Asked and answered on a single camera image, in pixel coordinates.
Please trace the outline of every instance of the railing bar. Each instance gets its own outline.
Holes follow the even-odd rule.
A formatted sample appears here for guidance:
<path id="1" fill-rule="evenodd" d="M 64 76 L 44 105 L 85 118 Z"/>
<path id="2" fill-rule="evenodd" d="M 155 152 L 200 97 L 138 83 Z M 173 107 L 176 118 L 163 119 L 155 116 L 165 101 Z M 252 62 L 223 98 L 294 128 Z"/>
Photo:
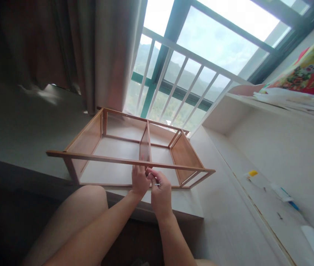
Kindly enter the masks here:
<path id="1" fill-rule="evenodd" d="M 136 110 L 135 110 L 135 115 L 138 115 L 138 116 L 140 116 L 141 114 L 136 114 L 136 112 L 139 110 L 139 105 L 140 105 L 140 101 L 141 101 L 141 97 L 142 97 L 143 87 L 145 86 L 147 72 L 149 71 L 149 67 L 150 67 L 150 61 L 151 61 L 152 52 L 153 52 L 153 48 L 154 48 L 154 42 L 155 42 L 155 40 L 152 39 L 152 43 L 151 43 L 151 47 L 150 47 L 150 51 L 149 51 L 149 56 L 147 57 L 147 63 L 146 63 L 146 67 L 145 67 L 145 72 L 144 72 L 143 78 L 142 78 L 139 99 L 137 100 L 137 106 L 136 106 Z"/>
<path id="2" fill-rule="evenodd" d="M 182 103 L 180 104 L 180 106 L 179 106 L 177 112 L 175 113 L 175 116 L 173 117 L 173 120 L 172 120 L 172 122 L 171 122 L 171 125 L 173 124 L 173 122 L 174 122 L 175 119 L 177 118 L 177 116 L 178 116 L 178 114 L 179 114 L 179 112 L 180 112 L 180 109 L 182 109 L 183 104 L 184 104 L 185 101 L 187 100 L 187 98 L 188 98 L 188 96 L 189 96 L 191 90 L 193 89 L 194 84 L 197 82 L 197 80 L 198 80 L 198 78 L 199 78 L 199 76 L 200 76 L 200 73 L 201 73 L 201 71 L 203 70 L 203 68 L 204 68 L 204 65 L 201 65 L 200 68 L 199 68 L 199 71 L 197 72 L 197 74 L 196 74 L 196 76 L 195 76 L 193 82 L 191 83 L 191 85 L 190 85 L 190 87 L 189 87 L 187 93 L 185 94 Z"/>
<path id="3" fill-rule="evenodd" d="M 178 76 L 177 76 L 177 79 L 175 80 L 175 83 L 173 84 L 171 93 L 170 93 L 169 96 L 168 96 L 167 102 L 165 103 L 164 108 L 163 108 L 163 111 L 162 111 L 162 114 L 161 114 L 161 116 L 160 116 L 160 118 L 159 118 L 158 120 L 161 120 L 161 118 L 162 118 L 163 115 L 164 115 L 165 110 L 167 109 L 167 106 L 168 106 L 168 104 L 169 104 L 169 101 L 171 100 L 172 95 L 173 95 L 173 93 L 174 93 L 174 91 L 175 91 L 175 88 L 176 88 L 176 86 L 177 86 L 177 84 L 178 84 L 178 81 L 179 81 L 180 77 L 182 76 L 183 70 L 184 70 L 184 68 L 185 68 L 185 65 L 187 64 L 188 59 L 189 59 L 188 57 L 185 57 L 184 62 L 183 62 L 183 65 L 182 65 L 182 68 L 181 68 L 180 71 L 179 71 L 179 74 L 178 74 Z"/>
<path id="4" fill-rule="evenodd" d="M 154 95 L 153 95 L 152 102 L 151 102 L 150 107 L 149 107 L 149 111 L 147 112 L 147 116 L 146 116 L 147 119 L 150 116 L 150 112 L 152 110 L 154 101 L 156 100 L 156 96 L 157 96 L 158 90 L 160 89 L 162 80 L 164 78 L 164 74 L 165 74 L 165 72 L 167 70 L 167 66 L 168 66 L 169 60 L 171 59 L 172 52 L 173 52 L 173 50 L 171 48 L 169 48 L 168 53 L 167 53 L 167 57 L 165 59 L 165 62 L 164 62 L 163 68 L 162 68 L 162 72 L 161 72 L 160 78 L 158 79 L 158 82 L 157 82 L 156 90 L 154 91 Z"/>
<path id="5" fill-rule="evenodd" d="M 185 55 L 187 57 L 189 57 L 190 59 L 204 65 L 205 67 L 214 70 L 215 72 L 220 73 L 221 75 L 237 82 L 240 84 L 244 84 L 244 85 L 252 85 L 252 83 L 250 83 L 249 81 L 244 80 L 243 78 L 229 72 L 228 70 L 206 60 L 205 58 L 193 53 L 192 51 L 189 51 L 188 49 L 185 49 L 184 47 L 181 47 L 180 45 L 172 42 L 171 40 L 168 40 L 167 38 L 162 37 L 161 35 L 158 35 L 157 33 L 147 29 L 147 28 L 143 28 L 142 30 L 143 35 L 146 35 L 147 37 L 153 38 L 156 41 L 158 41 L 159 43 L 161 43 L 164 46 L 167 46 L 175 51 L 177 51 L 178 53 Z"/>
<path id="6" fill-rule="evenodd" d="M 224 95 L 226 94 L 228 88 L 231 86 L 231 83 L 233 82 L 233 80 L 230 80 L 230 82 L 228 82 L 228 84 L 226 85 L 226 87 L 224 88 L 224 90 L 220 93 L 220 95 L 216 98 L 216 100 L 214 101 L 214 103 L 210 106 L 209 110 L 206 112 L 206 114 L 204 115 L 204 117 L 201 119 L 200 123 L 198 124 L 198 126 L 196 128 L 199 128 L 205 121 L 205 119 L 209 116 L 209 114 L 215 109 L 215 107 L 217 106 L 217 104 L 221 101 L 221 99 L 224 97 Z"/>
<path id="7" fill-rule="evenodd" d="M 209 85 L 207 86 L 206 90 L 204 91 L 204 93 L 202 94 L 202 96 L 200 96 L 199 101 L 196 103 L 196 105 L 193 108 L 193 111 L 191 111 L 190 115 L 188 116 L 188 119 L 184 122 L 182 128 L 185 127 L 185 125 L 188 123 L 189 119 L 191 118 L 191 116 L 193 115 L 193 113 L 195 112 L 195 110 L 199 107 L 200 103 L 202 102 L 202 100 L 204 99 L 205 95 L 208 93 L 208 91 L 210 90 L 211 86 L 213 85 L 213 83 L 215 82 L 215 80 L 217 79 L 217 77 L 219 76 L 219 73 L 216 73 L 215 76 L 212 78 L 211 82 L 209 83 Z"/>

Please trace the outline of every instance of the wooden slat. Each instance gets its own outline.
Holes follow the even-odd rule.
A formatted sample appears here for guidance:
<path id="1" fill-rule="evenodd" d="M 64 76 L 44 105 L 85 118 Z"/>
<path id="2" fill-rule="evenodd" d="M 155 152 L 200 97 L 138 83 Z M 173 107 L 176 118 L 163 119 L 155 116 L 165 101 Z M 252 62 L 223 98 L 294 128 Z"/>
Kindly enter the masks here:
<path id="1" fill-rule="evenodd" d="M 206 173 L 203 177 L 201 177 L 198 181 L 196 181 L 194 184 L 190 185 L 190 188 L 195 187 L 197 184 L 199 184 L 201 181 L 205 180 L 209 176 L 211 176 L 213 173 Z"/>
<path id="2" fill-rule="evenodd" d="M 140 161 L 151 161 L 151 153 L 150 153 L 150 140 L 149 140 L 149 128 L 148 124 L 146 123 L 145 130 L 142 134 L 142 138 L 140 141 L 140 155 L 139 159 Z"/>
<path id="3" fill-rule="evenodd" d="M 181 131 L 180 137 L 171 148 L 171 152 L 173 154 L 175 164 L 203 168 L 202 163 L 183 131 Z M 178 170 L 178 173 L 182 183 L 194 174 L 192 171 L 184 170 Z"/>
<path id="4" fill-rule="evenodd" d="M 76 184 L 76 185 L 79 185 L 79 178 L 78 178 L 78 174 L 76 172 L 76 169 L 75 167 L 73 166 L 73 162 L 72 162 L 72 159 L 70 158 L 64 158 L 64 162 L 65 162 L 65 165 L 67 167 L 67 170 L 69 172 L 69 175 L 71 176 L 72 178 L 72 181 Z"/>
<path id="5" fill-rule="evenodd" d="M 149 155 L 150 155 L 150 161 L 152 161 L 152 152 L 151 152 L 151 136 L 150 136 L 150 123 L 147 121 L 147 135 L 149 139 Z"/>
<path id="6" fill-rule="evenodd" d="M 151 120 L 149 120 L 149 121 L 150 121 L 151 124 L 154 124 L 154 125 L 159 125 L 159 126 L 167 127 L 167 128 L 170 128 L 170 129 L 180 130 L 180 128 L 178 128 L 178 127 L 165 125 L 165 124 L 162 124 L 162 123 L 159 123 L 159 122 L 155 122 L 155 121 L 151 121 Z"/>
<path id="7" fill-rule="evenodd" d="M 205 173 L 214 173 L 213 169 L 199 168 L 199 167 L 190 167 L 190 166 L 182 166 L 182 165 L 173 165 L 173 164 L 162 164 L 162 163 L 154 163 L 154 162 L 146 162 L 146 161 L 138 161 L 138 160 L 128 160 L 128 159 L 117 159 L 106 156 L 98 156 L 98 155 L 86 155 L 82 153 L 71 153 L 64 151 L 55 151 L 48 150 L 46 154 L 51 157 L 60 157 L 60 158 L 72 158 L 79 160 L 90 160 L 90 161 L 102 161 L 107 163 L 122 163 L 129 165 L 141 165 L 141 166 L 153 166 L 167 169 L 178 169 L 178 170 L 188 170 L 188 171 L 200 171 Z"/>
<path id="8" fill-rule="evenodd" d="M 177 143 L 177 141 L 179 140 L 180 136 L 182 135 L 182 133 L 180 133 L 177 137 L 177 139 L 175 140 L 175 142 L 172 144 L 171 149 L 174 147 L 174 145 Z"/>
<path id="9" fill-rule="evenodd" d="M 118 139 L 118 140 L 125 140 L 125 141 L 140 143 L 139 140 L 127 139 L 127 138 L 117 137 L 117 136 L 113 136 L 113 135 L 106 135 L 105 137 L 108 137 L 108 138 L 111 138 L 111 139 Z"/>
<path id="10" fill-rule="evenodd" d="M 169 149 L 169 152 L 171 153 L 171 157 L 172 157 L 173 164 L 175 164 L 175 160 L 174 160 L 174 158 L 173 158 L 173 153 L 172 153 L 171 149 Z M 175 173 L 176 173 L 176 175 L 177 175 L 177 179 L 178 179 L 179 186 L 181 186 L 181 185 L 182 185 L 182 181 L 180 181 L 180 176 L 179 176 L 179 173 L 178 173 L 178 170 L 177 170 L 177 169 L 175 170 Z"/>
<path id="11" fill-rule="evenodd" d="M 178 136 L 179 132 L 180 132 L 180 130 L 178 130 L 178 131 L 174 134 L 174 136 L 173 136 L 171 142 L 168 144 L 168 147 L 171 147 L 172 143 L 175 141 L 175 139 L 176 139 L 176 137 Z"/>
<path id="12" fill-rule="evenodd" d="M 100 110 L 92 120 L 83 128 L 83 130 L 74 138 L 74 140 L 67 146 L 65 151 L 73 153 L 82 153 L 90 155 L 94 152 L 100 140 L 101 135 L 101 114 L 103 110 Z M 75 175 L 73 175 L 70 162 L 66 162 L 67 168 L 73 180 L 78 179 L 82 175 L 82 171 L 87 164 L 87 160 L 72 160 L 73 167 L 75 169 Z"/>
<path id="13" fill-rule="evenodd" d="M 161 144 L 151 143 L 151 146 L 155 146 L 155 147 L 161 147 L 161 148 L 166 148 L 166 149 L 169 149 L 169 147 L 168 147 L 168 146 L 161 145 Z"/>
<path id="14" fill-rule="evenodd" d="M 103 136 L 106 136 L 106 129 L 108 127 L 108 112 L 104 108 L 103 109 Z"/>
<path id="15" fill-rule="evenodd" d="M 65 148 L 65 151 L 67 151 L 74 143 L 75 141 L 82 135 L 82 133 L 89 127 L 91 126 L 92 123 L 94 123 L 94 120 L 101 115 L 102 113 L 101 109 L 99 112 L 96 113 L 96 115 L 86 124 L 86 126 L 78 133 L 78 135 L 70 142 L 70 144 Z"/>
<path id="16" fill-rule="evenodd" d="M 182 134 L 183 134 L 182 138 L 186 139 L 186 141 L 189 143 L 191 149 L 193 150 L 195 156 L 197 157 L 199 163 L 202 165 L 202 167 L 204 167 L 204 165 L 202 164 L 202 162 L 201 162 L 199 156 L 197 155 L 196 151 L 194 150 L 193 146 L 191 145 L 190 140 L 187 138 L 187 135 L 184 133 L 183 130 L 181 130 L 181 131 L 182 131 Z"/>
<path id="17" fill-rule="evenodd" d="M 125 113 L 122 113 L 122 112 L 119 112 L 119 111 L 115 111 L 115 110 L 112 110 L 112 109 L 108 109 L 108 108 L 104 108 L 104 110 L 105 110 L 106 112 L 108 112 L 108 113 L 113 113 L 113 114 L 116 114 L 116 115 L 121 115 L 121 116 L 125 116 L 125 117 L 128 117 L 128 118 L 132 118 L 132 119 L 136 119 L 136 120 L 140 120 L 140 121 L 147 122 L 147 119 L 141 118 L 141 117 L 138 117 L 138 116 L 133 116 L 133 115 L 125 114 Z M 151 124 L 154 124 L 154 125 L 159 125 L 159 126 L 162 126 L 162 127 L 167 127 L 167 128 L 175 129 L 175 130 L 181 130 L 181 129 L 178 128 L 178 127 L 165 125 L 165 124 L 162 124 L 162 123 L 159 123 L 159 122 L 155 122 L 155 121 L 151 121 L 151 120 L 148 120 L 148 121 L 149 121 Z"/>
<path id="18" fill-rule="evenodd" d="M 106 188 L 132 188 L 132 184 L 101 184 L 101 183 L 80 183 L 80 185 L 98 185 Z M 190 187 L 172 186 L 172 189 L 190 189 Z"/>
<path id="19" fill-rule="evenodd" d="M 192 180 L 192 179 L 193 179 L 194 177 L 196 177 L 198 174 L 200 174 L 200 172 L 195 172 L 193 175 L 191 175 L 188 179 L 186 179 L 186 180 L 182 183 L 181 187 L 185 186 L 190 180 Z"/>

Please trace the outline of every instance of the green window frame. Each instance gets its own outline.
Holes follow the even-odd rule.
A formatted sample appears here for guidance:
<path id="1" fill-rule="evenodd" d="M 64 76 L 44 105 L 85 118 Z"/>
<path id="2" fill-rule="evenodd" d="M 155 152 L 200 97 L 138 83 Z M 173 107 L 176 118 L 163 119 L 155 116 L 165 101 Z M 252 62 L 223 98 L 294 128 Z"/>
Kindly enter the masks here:
<path id="1" fill-rule="evenodd" d="M 210 8 L 201 4 L 197 0 L 174 0 L 172 11 L 169 17 L 167 28 L 164 37 L 172 42 L 177 42 L 184 22 L 187 18 L 189 9 L 191 6 L 203 12 L 205 15 L 211 17 L 215 21 L 226 26 L 230 30 L 244 37 L 248 41 L 252 42 L 259 48 L 268 52 L 269 55 L 258 66 L 258 68 L 247 79 L 250 83 L 261 84 L 263 81 L 276 69 L 276 67 L 300 44 L 301 41 L 314 29 L 314 1 L 303 0 L 310 5 L 310 8 L 304 15 L 300 15 L 294 11 L 291 7 L 284 4 L 281 0 L 252 0 L 258 6 L 278 18 L 280 21 L 291 27 L 291 30 L 286 36 L 277 44 L 275 48 L 266 44 L 265 42 L 257 39 L 247 31 L 241 29 L 237 25 L 233 24 L 229 20 L 225 19 L 221 15 L 217 14 Z M 159 51 L 157 62 L 154 66 L 152 78 L 146 78 L 145 86 L 148 87 L 145 102 L 140 117 L 146 118 L 148 110 L 150 109 L 151 102 L 157 87 L 157 82 L 160 78 L 162 67 L 166 61 L 168 48 L 164 45 L 161 46 Z M 143 76 L 136 72 L 132 74 L 132 80 L 141 84 Z M 163 79 L 159 91 L 170 95 L 173 84 Z M 186 89 L 176 87 L 172 97 L 183 100 Z M 185 103 L 195 106 L 199 101 L 200 96 L 190 93 Z M 213 103 L 209 100 L 202 99 L 198 108 L 204 111 L 208 111 Z"/>

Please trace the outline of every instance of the floor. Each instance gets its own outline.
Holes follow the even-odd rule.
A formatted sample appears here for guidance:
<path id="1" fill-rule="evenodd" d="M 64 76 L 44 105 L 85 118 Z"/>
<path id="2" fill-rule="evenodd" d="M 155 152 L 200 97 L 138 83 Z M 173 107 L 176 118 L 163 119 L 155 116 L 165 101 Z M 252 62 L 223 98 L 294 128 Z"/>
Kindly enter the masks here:
<path id="1" fill-rule="evenodd" d="M 19 265 L 60 201 L 0 189 L 0 265 Z M 102 262 L 130 266 L 137 258 L 164 265 L 158 226 L 130 219 Z"/>

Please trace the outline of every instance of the beige curtain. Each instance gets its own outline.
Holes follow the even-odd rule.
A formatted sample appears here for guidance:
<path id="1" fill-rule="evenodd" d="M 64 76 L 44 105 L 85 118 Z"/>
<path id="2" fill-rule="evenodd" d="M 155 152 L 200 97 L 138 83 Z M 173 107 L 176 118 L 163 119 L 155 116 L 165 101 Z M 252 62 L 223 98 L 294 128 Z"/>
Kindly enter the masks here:
<path id="1" fill-rule="evenodd" d="M 147 0 L 0 1 L 0 71 L 28 90 L 53 83 L 123 110 Z"/>
<path id="2" fill-rule="evenodd" d="M 123 110 L 147 0 L 68 1 L 78 83 L 88 113 Z"/>

